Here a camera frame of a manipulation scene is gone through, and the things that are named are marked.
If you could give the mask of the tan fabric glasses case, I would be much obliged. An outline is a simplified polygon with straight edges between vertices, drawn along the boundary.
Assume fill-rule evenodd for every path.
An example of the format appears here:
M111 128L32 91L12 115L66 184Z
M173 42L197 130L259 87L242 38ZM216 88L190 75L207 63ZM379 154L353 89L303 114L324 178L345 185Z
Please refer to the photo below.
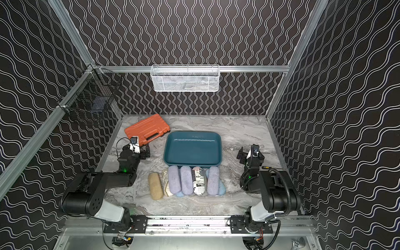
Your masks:
M153 200L160 200L164 196L159 173L153 172L148 177L150 195Z

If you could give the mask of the cream map print glasses case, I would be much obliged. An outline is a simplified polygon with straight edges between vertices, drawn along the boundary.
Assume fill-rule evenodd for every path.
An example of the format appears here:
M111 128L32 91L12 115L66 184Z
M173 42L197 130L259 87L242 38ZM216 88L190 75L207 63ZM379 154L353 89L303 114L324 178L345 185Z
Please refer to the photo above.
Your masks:
M169 188L168 169L164 169L162 171L161 181L163 184L164 195L167 197L174 196L174 194L171 193L170 188Z

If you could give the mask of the newspaper print glasses case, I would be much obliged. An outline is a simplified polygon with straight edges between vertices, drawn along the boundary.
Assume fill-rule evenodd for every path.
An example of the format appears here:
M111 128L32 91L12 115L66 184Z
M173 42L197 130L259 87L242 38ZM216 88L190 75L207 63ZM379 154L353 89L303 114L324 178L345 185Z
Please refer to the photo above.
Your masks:
M197 196L203 196L206 191L205 170L201 167L192 168L193 192Z

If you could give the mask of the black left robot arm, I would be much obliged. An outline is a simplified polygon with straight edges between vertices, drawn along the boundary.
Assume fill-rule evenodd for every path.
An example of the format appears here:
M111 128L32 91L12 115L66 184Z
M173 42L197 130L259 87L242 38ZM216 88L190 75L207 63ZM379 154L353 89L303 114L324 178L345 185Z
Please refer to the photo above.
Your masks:
M114 173L86 173L75 176L60 201L61 210L69 216L86 216L105 223L106 232L126 232L132 228L128 208L104 200L106 190L133 186L137 169L142 159L151 156L150 147L138 147L136 153L130 145L125 145L118 157L119 169Z

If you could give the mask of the lavender fabric glasses case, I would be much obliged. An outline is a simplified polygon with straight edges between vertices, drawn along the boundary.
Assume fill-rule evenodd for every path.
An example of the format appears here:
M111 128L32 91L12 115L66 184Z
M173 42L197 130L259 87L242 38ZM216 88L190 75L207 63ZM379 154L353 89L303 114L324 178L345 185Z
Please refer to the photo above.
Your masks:
M182 193L184 195L192 195L194 191L192 168L189 166L182 166L180 168L180 176L181 176Z
M168 168L168 182L172 194L181 192L180 171L178 166L170 166Z
M208 172L207 193L216 196L219 193L219 168L210 167Z

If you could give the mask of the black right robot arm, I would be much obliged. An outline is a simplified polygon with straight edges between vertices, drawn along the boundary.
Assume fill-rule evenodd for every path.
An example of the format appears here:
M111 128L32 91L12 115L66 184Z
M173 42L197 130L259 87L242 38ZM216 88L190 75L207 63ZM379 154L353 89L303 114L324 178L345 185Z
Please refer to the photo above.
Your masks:
M287 216L301 208L301 198L286 171L263 166L265 157L259 145L253 144L246 153L240 148L237 157L244 167L239 179L246 193L260 194L261 201L250 206L241 225L249 233L265 230L278 216Z

